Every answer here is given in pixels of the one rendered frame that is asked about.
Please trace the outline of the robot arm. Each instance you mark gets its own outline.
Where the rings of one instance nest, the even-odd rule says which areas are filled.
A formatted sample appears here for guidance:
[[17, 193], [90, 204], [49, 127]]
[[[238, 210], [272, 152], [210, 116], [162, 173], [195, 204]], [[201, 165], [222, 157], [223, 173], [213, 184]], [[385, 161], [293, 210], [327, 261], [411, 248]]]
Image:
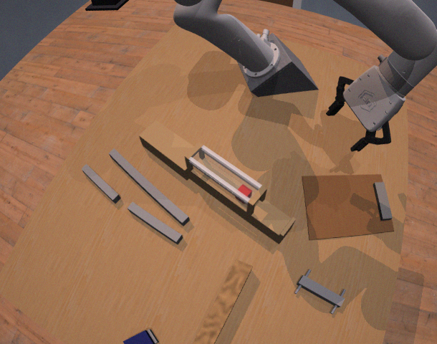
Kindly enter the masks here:
[[[203, 37], [237, 62], [251, 78], [268, 75], [277, 66], [279, 48], [230, 14], [218, 14], [222, 0], [174, 0], [174, 22]], [[393, 52], [378, 57], [379, 70], [406, 96], [437, 66], [437, 29], [412, 0], [333, 0], [361, 21]], [[259, 37], [258, 37], [259, 36]]]

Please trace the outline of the brown clipboard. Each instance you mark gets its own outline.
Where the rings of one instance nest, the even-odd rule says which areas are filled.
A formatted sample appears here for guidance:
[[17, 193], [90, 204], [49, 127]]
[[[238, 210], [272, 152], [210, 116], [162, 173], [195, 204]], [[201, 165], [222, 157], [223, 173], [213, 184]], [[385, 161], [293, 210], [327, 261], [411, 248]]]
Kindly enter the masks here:
[[394, 231], [381, 174], [302, 176], [309, 240]]

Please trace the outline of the brown wooden bar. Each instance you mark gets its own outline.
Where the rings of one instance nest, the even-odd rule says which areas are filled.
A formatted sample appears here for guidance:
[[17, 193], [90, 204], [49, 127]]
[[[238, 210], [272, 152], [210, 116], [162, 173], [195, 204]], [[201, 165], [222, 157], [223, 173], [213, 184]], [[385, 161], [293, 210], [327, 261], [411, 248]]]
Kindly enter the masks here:
[[193, 344], [214, 344], [216, 342], [252, 267], [236, 259]]

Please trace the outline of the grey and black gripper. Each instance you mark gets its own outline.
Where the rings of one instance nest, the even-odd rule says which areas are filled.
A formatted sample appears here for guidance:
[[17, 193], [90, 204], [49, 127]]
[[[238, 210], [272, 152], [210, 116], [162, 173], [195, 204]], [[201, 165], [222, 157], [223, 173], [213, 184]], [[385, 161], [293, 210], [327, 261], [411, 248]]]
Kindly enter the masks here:
[[[391, 143], [389, 121], [405, 102], [405, 96], [390, 85], [379, 67], [372, 66], [356, 80], [340, 76], [337, 84], [337, 96], [326, 114], [336, 115], [346, 102], [366, 129], [365, 137], [356, 142], [350, 150], [359, 152], [368, 143]], [[345, 84], [349, 85], [346, 90]], [[376, 138], [376, 130], [381, 128], [383, 138]]]

